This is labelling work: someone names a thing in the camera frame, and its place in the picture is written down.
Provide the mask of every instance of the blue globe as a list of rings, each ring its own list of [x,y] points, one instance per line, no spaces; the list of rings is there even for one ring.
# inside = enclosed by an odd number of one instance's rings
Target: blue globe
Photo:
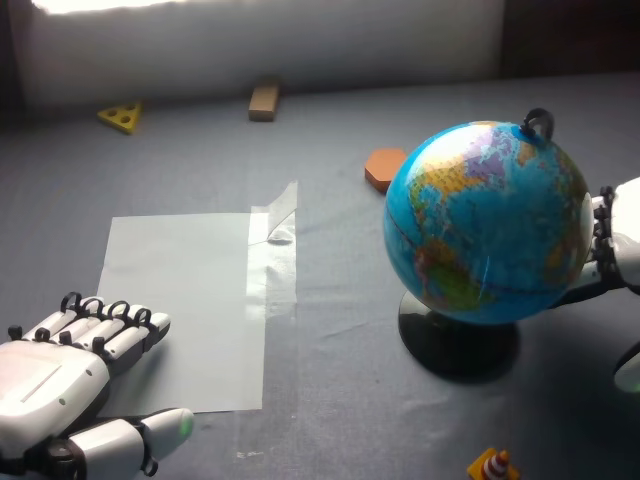
[[[593,232],[569,156],[512,123],[473,122],[423,143],[387,192],[394,270],[427,307],[504,324],[551,306],[579,276]]]

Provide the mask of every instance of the globe stand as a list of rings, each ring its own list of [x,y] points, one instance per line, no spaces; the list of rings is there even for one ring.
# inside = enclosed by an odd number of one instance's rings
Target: globe stand
[[[519,344],[513,324],[459,322],[430,310],[409,292],[400,302],[398,328],[405,346],[422,366],[462,380],[508,370]]]

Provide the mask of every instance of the striped cone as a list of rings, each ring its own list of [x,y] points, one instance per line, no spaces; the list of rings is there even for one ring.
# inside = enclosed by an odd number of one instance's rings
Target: striped cone
[[[482,466],[484,480],[507,480],[509,471],[509,454],[503,450],[491,458],[487,458]]]

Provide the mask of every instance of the south america on globe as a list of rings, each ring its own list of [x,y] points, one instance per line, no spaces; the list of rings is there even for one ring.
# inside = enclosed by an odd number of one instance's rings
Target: south america on globe
[[[589,252],[593,210],[551,132],[480,121],[407,158],[383,225],[391,264],[416,298],[454,320],[496,325],[562,297]]]

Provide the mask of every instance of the dark panel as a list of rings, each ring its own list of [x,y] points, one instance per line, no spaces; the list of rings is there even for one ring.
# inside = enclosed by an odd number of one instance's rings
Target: dark panel
[[[502,75],[640,69],[637,0],[507,0]]]
[[[24,109],[7,0],[0,0],[0,111]]]

